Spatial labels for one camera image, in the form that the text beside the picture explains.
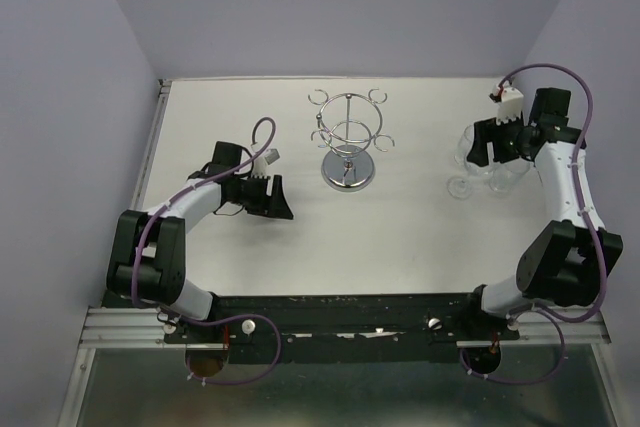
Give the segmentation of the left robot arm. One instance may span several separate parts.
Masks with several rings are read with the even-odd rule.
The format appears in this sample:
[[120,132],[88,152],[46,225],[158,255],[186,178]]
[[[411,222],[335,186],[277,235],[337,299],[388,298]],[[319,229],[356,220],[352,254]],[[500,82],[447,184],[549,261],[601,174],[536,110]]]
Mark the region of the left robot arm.
[[247,149],[218,141],[212,159],[169,200],[146,211],[123,212],[116,225],[107,289],[187,317],[187,329],[197,340],[214,340],[222,319],[211,310],[215,296],[187,279],[186,236],[226,204],[254,216],[292,220],[282,177],[267,174],[267,167],[278,159],[273,148],[260,150],[254,143]]

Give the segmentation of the clear wine glass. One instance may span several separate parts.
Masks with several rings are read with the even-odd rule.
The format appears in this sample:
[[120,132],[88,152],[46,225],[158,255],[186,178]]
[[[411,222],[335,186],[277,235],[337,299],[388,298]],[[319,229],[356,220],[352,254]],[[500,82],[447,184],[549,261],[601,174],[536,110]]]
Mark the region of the clear wine glass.
[[467,126],[456,146],[454,160],[458,165],[463,165],[467,155],[469,154],[474,140],[474,126]]

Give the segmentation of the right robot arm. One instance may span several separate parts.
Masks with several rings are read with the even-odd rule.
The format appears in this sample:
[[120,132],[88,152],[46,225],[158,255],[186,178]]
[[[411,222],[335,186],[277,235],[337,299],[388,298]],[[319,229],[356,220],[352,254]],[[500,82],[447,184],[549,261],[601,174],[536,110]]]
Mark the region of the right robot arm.
[[581,129],[569,124],[570,91],[538,89],[528,116],[524,96],[514,87],[497,86],[490,98],[498,112],[474,123],[466,159],[478,167],[530,163],[543,187],[549,222],[521,255],[514,275],[475,290],[478,304],[459,317],[462,331],[474,339],[493,331],[496,317],[533,303],[595,306],[623,250],[621,236],[606,229],[594,206],[586,142]]

